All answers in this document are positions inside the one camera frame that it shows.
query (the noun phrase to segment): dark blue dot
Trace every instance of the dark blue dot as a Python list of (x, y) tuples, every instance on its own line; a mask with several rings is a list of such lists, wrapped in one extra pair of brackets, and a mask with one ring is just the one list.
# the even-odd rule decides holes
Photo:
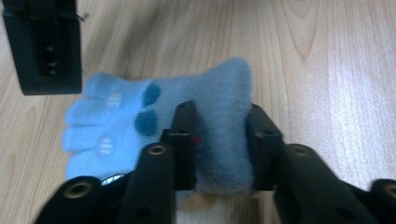
[(134, 127), (145, 136), (154, 135), (157, 131), (157, 115), (154, 110), (140, 112), (134, 120)]
[(149, 84), (143, 93), (143, 107), (154, 104), (158, 100), (158, 97), (160, 97), (160, 94), (161, 89), (157, 84)]

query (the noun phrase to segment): wooden table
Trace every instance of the wooden table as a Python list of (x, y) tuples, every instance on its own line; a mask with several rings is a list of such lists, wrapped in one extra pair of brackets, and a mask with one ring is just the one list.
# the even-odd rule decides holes
[[(78, 1), (84, 80), (251, 65), (259, 104), (288, 143), (345, 181), (396, 179), (396, 1)], [(80, 95), (23, 96), (0, 22), (0, 223), (30, 223), (64, 181), (64, 111)], [(270, 196), (195, 196), (179, 223), (273, 223)]]

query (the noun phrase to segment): wood grain surface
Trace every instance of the wood grain surface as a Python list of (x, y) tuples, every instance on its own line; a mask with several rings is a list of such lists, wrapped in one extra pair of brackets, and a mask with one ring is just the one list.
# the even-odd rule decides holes
[[(396, 179), (396, 1), (78, 1), (83, 77), (196, 74), (233, 56), (287, 143), (368, 189)], [(0, 22), (0, 223), (31, 223), (64, 182), (64, 111), (80, 95), (23, 96)], [(178, 223), (278, 223), (261, 198), (195, 195)]]

